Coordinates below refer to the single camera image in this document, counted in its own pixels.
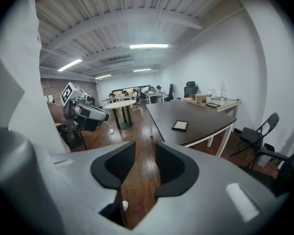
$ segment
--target white wall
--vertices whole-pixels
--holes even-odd
[[[157,75],[155,72],[138,72],[134,75],[127,75],[115,79],[100,81],[101,98],[104,100],[109,96],[111,91],[123,88],[138,87],[141,85],[151,85],[156,88],[158,85]]]
[[[261,40],[267,69],[263,121],[277,112],[280,121],[265,141],[287,154],[294,142],[294,28],[268,0],[240,0]]]
[[[195,81],[201,93],[221,89],[242,103],[236,128],[256,128],[264,110],[266,84],[261,69],[263,55],[258,52],[259,38],[244,11],[211,29],[196,40],[177,60],[160,74],[161,86],[174,84],[175,97],[184,96],[187,81]]]

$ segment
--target paper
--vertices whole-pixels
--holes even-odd
[[[187,122],[178,121],[178,122],[176,122],[174,128],[185,130],[186,124],[187,124]]]
[[[48,101],[52,103],[52,101],[53,101],[52,95],[48,95]]]

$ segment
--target brick wall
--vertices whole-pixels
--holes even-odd
[[[44,96],[52,95],[56,104],[62,104],[60,95],[64,91],[67,84],[71,82],[73,84],[78,85],[90,96],[94,97],[96,107],[100,106],[95,83],[82,82],[82,81],[70,81],[65,79],[49,79],[49,78],[41,78],[40,82],[41,82],[41,88],[43,89]]]

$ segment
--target cardboard box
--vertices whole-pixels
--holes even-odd
[[[206,97],[211,97],[210,94],[195,94],[196,103],[206,103]]]

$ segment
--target baseboard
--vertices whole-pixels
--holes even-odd
[[[234,132],[237,134],[241,134],[242,131],[240,131],[239,129],[234,128]]]

